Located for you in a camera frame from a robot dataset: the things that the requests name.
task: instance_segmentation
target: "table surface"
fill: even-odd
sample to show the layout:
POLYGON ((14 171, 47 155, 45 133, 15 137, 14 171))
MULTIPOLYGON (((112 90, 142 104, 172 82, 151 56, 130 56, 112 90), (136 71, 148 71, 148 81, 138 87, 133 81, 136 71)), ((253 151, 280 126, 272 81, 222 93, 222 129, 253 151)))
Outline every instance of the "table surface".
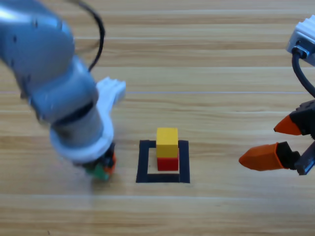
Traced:
MULTIPOLYGON (((43 2, 70 24, 78 54, 90 63, 98 41, 90 16, 61 0, 43 2)), ((255 172, 238 159, 257 145, 288 141, 302 153, 312 143, 273 128, 312 100, 285 47, 295 25, 315 13, 315 2, 89 4, 106 27, 93 76, 127 83, 125 100, 112 112, 116 172, 104 183, 60 160, 49 130, 1 65, 0 235, 314 235, 314 171, 255 172), (165 126, 189 141, 191 183, 136 183, 139 141, 154 140, 165 126)), ((314 68, 302 65, 314 77, 314 68)), ((154 154, 149 159, 156 172, 154 154)))

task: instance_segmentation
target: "black cable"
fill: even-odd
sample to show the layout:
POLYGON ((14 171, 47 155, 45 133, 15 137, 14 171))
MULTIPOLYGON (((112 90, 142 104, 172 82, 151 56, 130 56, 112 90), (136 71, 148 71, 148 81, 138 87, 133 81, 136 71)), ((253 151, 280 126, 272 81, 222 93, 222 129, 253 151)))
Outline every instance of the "black cable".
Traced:
POLYGON ((308 79, 305 77, 303 71, 301 70, 299 59, 302 57, 302 52, 299 50, 292 52, 292 67, 295 75, 299 79, 300 83, 303 85, 303 87, 307 90, 307 92, 310 93, 315 98, 315 88, 314 86, 308 81, 308 79))
POLYGON ((105 27, 104 27, 102 18, 96 13, 96 11, 94 11, 86 3, 84 3, 83 1, 80 1, 80 0, 68 0, 68 1, 82 7, 85 10, 87 10, 94 17, 94 19, 98 25, 98 28, 99 28, 99 47, 98 47, 98 52, 97 52, 97 55, 96 55, 94 61, 89 66, 89 71, 91 72, 92 69, 94 68, 94 66, 97 64, 100 56, 102 55, 104 40, 105 40, 105 34, 106 34, 105 27))

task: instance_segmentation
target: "yellow block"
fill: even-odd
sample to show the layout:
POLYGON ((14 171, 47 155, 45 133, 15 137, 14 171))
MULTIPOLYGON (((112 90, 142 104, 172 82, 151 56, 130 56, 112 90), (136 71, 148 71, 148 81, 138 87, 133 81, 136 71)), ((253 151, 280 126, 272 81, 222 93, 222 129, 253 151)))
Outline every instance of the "yellow block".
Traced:
POLYGON ((157 158, 177 158, 178 130, 177 128, 157 129, 157 158))

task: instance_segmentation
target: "red block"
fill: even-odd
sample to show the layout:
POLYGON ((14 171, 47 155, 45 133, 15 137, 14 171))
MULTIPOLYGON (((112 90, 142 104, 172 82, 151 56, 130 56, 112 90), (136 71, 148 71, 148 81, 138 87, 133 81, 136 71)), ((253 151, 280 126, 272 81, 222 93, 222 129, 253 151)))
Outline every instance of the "red block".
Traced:
POLYGON ((179 156, 177 158, 158 158, 157 170, 158 171, 178 171, 179 156))

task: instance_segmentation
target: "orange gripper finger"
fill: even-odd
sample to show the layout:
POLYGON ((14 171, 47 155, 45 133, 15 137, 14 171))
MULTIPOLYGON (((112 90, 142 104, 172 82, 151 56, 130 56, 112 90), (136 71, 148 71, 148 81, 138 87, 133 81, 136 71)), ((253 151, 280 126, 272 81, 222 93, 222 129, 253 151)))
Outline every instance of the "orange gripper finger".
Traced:
POLYGON ((241 165, 256 171, 284 169, 277 156, 278 143, 252 147, 240 159, 241 165))
POLYGON ((113 155, 113 161, 114 161, 114 166, 112 168, 108 168, 108 167, 104 168, 104 171, 110 175, 113 174, 113 172, 115 171, 115 167, 116 167, 116 154, 115 153, 113 155))
POLYGON ((290 115, 286 116, 283 120, 281 120, 274 131, 283 134, 291 134, 291 135, 301 135, 301 131, 299 127, 291 120, 290 115))

